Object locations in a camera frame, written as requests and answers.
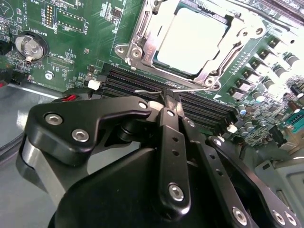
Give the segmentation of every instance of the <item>black mechanical arm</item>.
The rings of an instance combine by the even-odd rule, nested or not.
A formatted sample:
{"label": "black mechanical arm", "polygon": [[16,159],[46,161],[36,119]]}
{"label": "black mechanical arm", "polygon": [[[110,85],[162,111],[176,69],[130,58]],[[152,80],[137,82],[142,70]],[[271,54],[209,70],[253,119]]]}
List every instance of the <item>black mechanical arm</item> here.
{"label": "black mechanical arm", "polygon": [[[138,150],[89,175],[95,153]],[[28,115],[17,168],[57,205],[50,228],[300,228],[292,211],[180,98],[54,102]]]}

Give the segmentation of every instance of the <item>screw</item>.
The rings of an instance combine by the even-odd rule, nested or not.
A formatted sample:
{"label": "screw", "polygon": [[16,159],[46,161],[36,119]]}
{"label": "screw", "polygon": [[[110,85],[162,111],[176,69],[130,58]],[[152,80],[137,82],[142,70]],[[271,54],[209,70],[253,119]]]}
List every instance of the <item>screw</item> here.
{"label": "screw", "polygon": [[218,139],[215,139],[214,142],[215,142],[216,145],[218,145],[218,146],[221,146],[221,145],[222,145],[222,143],[221,143],[220,140],[218,140]]}
{"label": "screw", "polygon": [[191,120],[188,120],[187,123],[188,123],[191,127],[195,127],[194,122],[192,122]]}
{"label": "screw", "polygon": [[291,224],[293,224],[294,226],[296,226],[296,221],[295,221],[294,217],[292,217],[292,216],[291,216],[290,214],[288,214],[287,212],[285,212],[285,214],[286,214],[286,217],[288,218],[289,222],[290,222]]}
{"label": "screw", "polygon": [[124,53],[124,49],[123,49],[122,47],[119,47],[119,48],[117,49],[117,52],[120,53],[120,54],[122,54],[122,53]]}
{"label": "screw", "polygon": [[242,224],[243,226],[247,225],[247,218],[240,209],[238,209],[236,207],[233,207],[232,208],[232,213],[233,213],[233,216],[237,219],[237,221],[240,224]]}
{"label": "screw", "polygon": [[171,195],[171,197],[178,202],[183,201],[184,199],[184,193],[181,190],[181,188],[175,184],[172,184],[169,186],[169,193]]}
{"label": "screw", "polygon": [[168,113],[169,116],[174,116],[174,113],[170,110],[168,110],[167,113]]}
{"label": "screw", "polygon": [[275,210],[273,210],[272,213],[275,216],[275,219],[284,226],[285,220],[283,219],[283,217],[279,213],[277,213]]}
{"label": "screw", "polygon": [[54,74],[51,73],[51,72],[47,72],[45,73],[44,77],[47,79],[47,80],[52,80],[54,78]]}
{"label": "screw", "polygon": [[143,102],[140,102],[140,103],[138,103],[138,104],[139,104],[139,106],[140,106],[141,108],[144,108],[144,109],[147,108],[147,105],[146,105],[145,103],[143,103]]}
{"label": "screw", "polygon": [[62,118],[57,114],[48,114],[46,115],[45,120],[48,124],[55,126],[60,125],[63,122]]}
{"label": "screw", "polygon": [[141,52],[140,52],[139,49],[134,48],[134,49],[132,50],[132,56],[133,56],[134,58],[140,58],[140,57],[142,56],[142,54],[141,54]]}
{"label": "screw", "polygon": [[85,143],[86,141],[89,140],[89,134],[82,129],[75,129],[72,132],[72,137],[74,140],[76,140],[77,142],[81,142],[81,143]]}

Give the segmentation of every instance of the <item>motherboard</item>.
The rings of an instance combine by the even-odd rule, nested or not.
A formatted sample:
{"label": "motherboard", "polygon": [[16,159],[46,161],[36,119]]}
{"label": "motherboard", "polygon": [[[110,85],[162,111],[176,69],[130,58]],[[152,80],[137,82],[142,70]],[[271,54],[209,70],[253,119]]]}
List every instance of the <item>motherboard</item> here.
{"label": "motherboard", "polygon": [[304,124],[303,16],[302,0],[0,0],[0,68],[103,98],[172,89],[203,132],[261,145]]}

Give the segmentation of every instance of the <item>cpu socket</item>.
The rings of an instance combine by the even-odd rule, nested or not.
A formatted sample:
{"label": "cpu socket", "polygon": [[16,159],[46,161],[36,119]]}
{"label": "cpu socket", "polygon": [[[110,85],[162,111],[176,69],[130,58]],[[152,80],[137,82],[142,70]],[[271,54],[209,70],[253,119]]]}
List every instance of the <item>cpu socket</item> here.
{"label": "cpu socket", "polygon": [[129,44],[115,46],[132,70],[190,88],[219,90],[220,77],[250,39],[266,28],[243,9],[231,13],[207,0],[146,0]]}

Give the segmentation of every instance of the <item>capacitor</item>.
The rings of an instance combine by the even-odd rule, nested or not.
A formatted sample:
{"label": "capacitor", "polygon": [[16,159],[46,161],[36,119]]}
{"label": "capacitor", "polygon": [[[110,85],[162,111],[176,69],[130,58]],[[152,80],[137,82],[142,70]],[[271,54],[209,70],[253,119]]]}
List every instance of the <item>capacitor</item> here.
{"label": "capacitor", "polygon": [[296,95],[297,98],[304,96],[304,93],[296,84],[291,85],[290,90],[294,95]]}
{"label": "capacitor", "polygon": [[286,59],[286,62],[290,65],[291,68],[302,68],[301,60],[297,56],[290,56]]}
{"label": "capacitor", "polygon": [[277,70],[275,70],[275,74],[283,81],[286,81],[291,77],[291,73],[285,70],[283,67],[280,67]]}
{"label": "capacitor", "polygon": [[245,137],[246,135],[248,135],[248,131],[246,130],[245,127],[241,127],[241,128],[239,129],[239,132],[241,133],[241,135],[242,135],[243,137]]}
{"label": "capacitor", "polygon": [[288,107],[294,112],[294,113],[298,113],[299,111],[301,111],[301,107],[298,106],[294,101],[288,101]]}
{"label": "capacitor", "polygon": [[246,109],[245,109],[245,106],[244,106],[243,104],[239,105],[239,106],[237,107],[237,109],[238,109],[238,111],[239,111],[239,113],[240,113],[241,115],[246,115]]}
{"label": "capacitor", "polygon": [[278,95],[278,93],[280,92],[279,87],[272,80],[265,81],[264,86],[272,95]]}
{"label": "capacitor", "polygon": [[266,138],[262,139],[262,144],[264,144],[264,145],[268,144],[268,141]]}
{"label": "capacitor", "polygon": [[246,130],[248,131],[248,132],[251,132],[255,127],[252,125],[252,122],[251,121],[249,121],[249,122],[246,122],[245,124],[244,124],[244,127],[246,127]]}
{"label": "capacitor", "polygon": [[266,127],[267,126],[267,122],[265,120],[262,120],[261,123],[260,123],[260,125],[262,127]]}
{"label": "capacitor", "polygon": [[256,102],[259,103],[265,100],[265,97],[259,91],[253,92],[252,97],[255,99]]}
{"label": "capacitor", "polygon": [[270,142],[270,141],[273,141],[273,138],[272,138],[272,136],[270,134],[268,134],[268,135],[266,135],[266,140],[268,142]]}

